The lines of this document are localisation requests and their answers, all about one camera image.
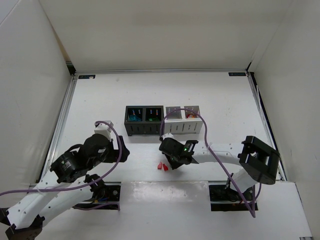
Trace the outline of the red arched lego piece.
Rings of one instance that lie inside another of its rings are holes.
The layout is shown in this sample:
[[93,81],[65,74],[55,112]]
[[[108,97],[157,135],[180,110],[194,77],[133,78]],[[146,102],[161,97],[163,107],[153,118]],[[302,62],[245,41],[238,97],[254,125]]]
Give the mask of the red arched lego piece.
[[194,115],[194,114],[188,114],[187,115],[187,118],[188,119],[194,119],[194,118],[196,118],[197,116],[196,115]]

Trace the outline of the cyan lego brick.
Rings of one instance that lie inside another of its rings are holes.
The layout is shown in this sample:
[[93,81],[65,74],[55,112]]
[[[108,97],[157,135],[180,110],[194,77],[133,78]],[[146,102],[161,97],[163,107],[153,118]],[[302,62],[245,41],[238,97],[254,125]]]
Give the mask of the cyan lego brick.
[[131,114],[128,116],[128,122],[141,122],[142,119],[138,116],[138,115],[135,115],[135,114]]

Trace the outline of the green square lego brick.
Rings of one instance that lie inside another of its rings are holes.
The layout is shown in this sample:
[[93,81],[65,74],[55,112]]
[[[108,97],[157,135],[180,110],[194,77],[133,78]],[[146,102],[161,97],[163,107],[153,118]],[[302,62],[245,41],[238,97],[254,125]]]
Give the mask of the green square lego brick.
[[147,119],[148,122],[160,122],[161,120],[158,117],[151,117]]

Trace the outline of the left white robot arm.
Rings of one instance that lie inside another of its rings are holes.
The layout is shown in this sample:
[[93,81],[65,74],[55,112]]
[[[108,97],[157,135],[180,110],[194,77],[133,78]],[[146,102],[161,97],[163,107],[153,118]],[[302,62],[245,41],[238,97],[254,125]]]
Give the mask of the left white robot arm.
[[106,133],[95,133],[84,143],[71,146],[50,166],[39,183],[18,203],[1,208],[0,222],[8,226],[9,240],[33,240],[61,213],[86,200],[108,199],[112,190],[102,177],[88,172],[101,163],[124,163],[130,151],[123,137],[118,148]]

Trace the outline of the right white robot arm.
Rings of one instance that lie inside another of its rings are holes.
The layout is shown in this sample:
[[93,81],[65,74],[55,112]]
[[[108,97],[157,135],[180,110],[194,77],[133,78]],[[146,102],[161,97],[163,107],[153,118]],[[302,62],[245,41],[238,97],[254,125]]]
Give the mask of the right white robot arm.
[[241,169],[231,175],[230,188],[244,193],[256,184],[276,183],[280,153],[255,136],[248,135],[241,143],[211,144],[198,140],[181,143],[170,133],[160,137],[159,150],[175,170],[183,165],[217,163],[232,164]]

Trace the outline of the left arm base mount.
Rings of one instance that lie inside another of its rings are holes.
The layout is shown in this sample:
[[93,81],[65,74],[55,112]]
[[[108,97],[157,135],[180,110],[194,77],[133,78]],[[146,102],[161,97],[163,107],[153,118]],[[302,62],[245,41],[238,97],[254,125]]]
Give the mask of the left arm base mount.
[[103,182],[102,180],[90,186],[91,198],[84,200],[73,209],[81,211],[117,210],[120,211],[120,182]]

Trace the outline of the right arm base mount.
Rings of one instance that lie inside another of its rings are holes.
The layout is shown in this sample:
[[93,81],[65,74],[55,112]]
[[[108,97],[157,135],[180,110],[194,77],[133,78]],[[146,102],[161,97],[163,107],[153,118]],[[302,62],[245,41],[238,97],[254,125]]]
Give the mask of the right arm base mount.
[[[252,211],[258,210],[257,198],[261,191],[261,186],[256,193],[254,180],[238,180],[238,188],[248,203]],[[235,189],[229,178],[226,181],[209,181],[209,198],[212,212],[239,212],[248,211],[245,202],[239,192]]]

